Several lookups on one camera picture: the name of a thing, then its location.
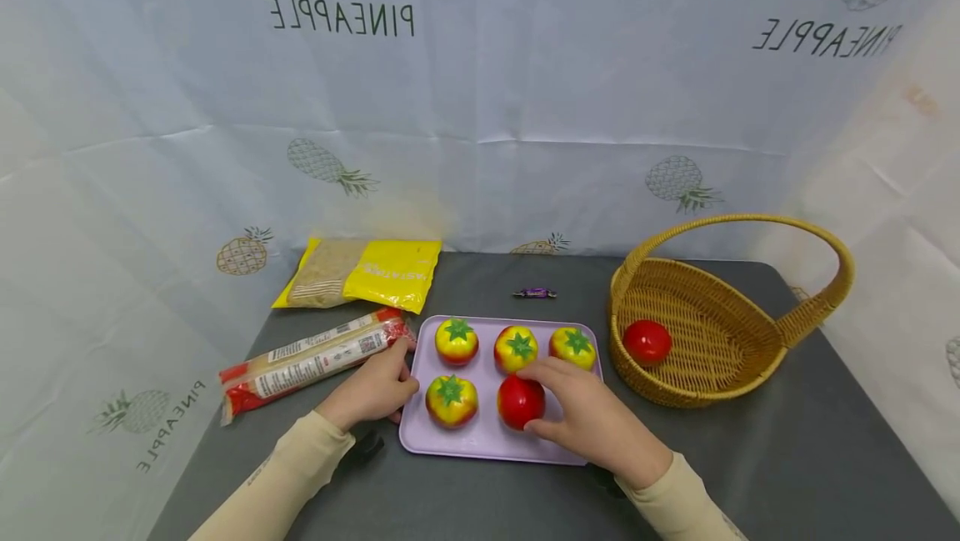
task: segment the yellow package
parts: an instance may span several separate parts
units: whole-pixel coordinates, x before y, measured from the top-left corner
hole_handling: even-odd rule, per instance
[[[274,308],[332,308],[354,299],[420,313],[440,242],[310,238]]]

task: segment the wicker basket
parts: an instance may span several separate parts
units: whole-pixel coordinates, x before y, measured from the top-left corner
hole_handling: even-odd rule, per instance
[[[730,284],[675,259],[650,258],[669,238],[701,226],[735,221],[780,223],[826,240],[839,256],[833,281],[779,320],[766,315]],[[853,284],[853,257],[820,227],[757,213],[720,215],[676,226],[630,252],[611,281],[613,366],[630,387],[672,408],[700,408],[749,393],[774,373],[786,352],[821,324]],[[670,332],[673,349],[663,363],[642,368],[623,347],[632,322],[649,319]]]

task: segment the red tomato in basket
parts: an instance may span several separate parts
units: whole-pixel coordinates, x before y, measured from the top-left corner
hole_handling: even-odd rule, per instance
[[[670,333],[660,322],[638,320],[627,326],[623,347],[634,362],[642,366],[656,366],[663,362],[673,347]]]
[[[546,409],[546,394],[536,381],[524,381],[516,374],[508,375],[500,390],[497,391],[497,410],[503,423],[516,431],[522,431],[523,425],[543,418]]]

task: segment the beige sleeve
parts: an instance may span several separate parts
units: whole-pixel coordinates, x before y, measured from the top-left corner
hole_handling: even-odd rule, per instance
[[[311,411],[190,541],[283,541],[303,505],[330,482],[353,443],[353,435]]]
[[[670,469],[646,489],[630,489],[620,478],[617,484],[664,541],[746,541],[680,453],[674,453]]]

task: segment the purple candy wrapper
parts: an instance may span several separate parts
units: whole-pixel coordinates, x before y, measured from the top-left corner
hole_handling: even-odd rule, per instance
[[[528,297],[531,299],[554,299],[556,291],[544,287],[522,288],[513,294],[513,297]]]

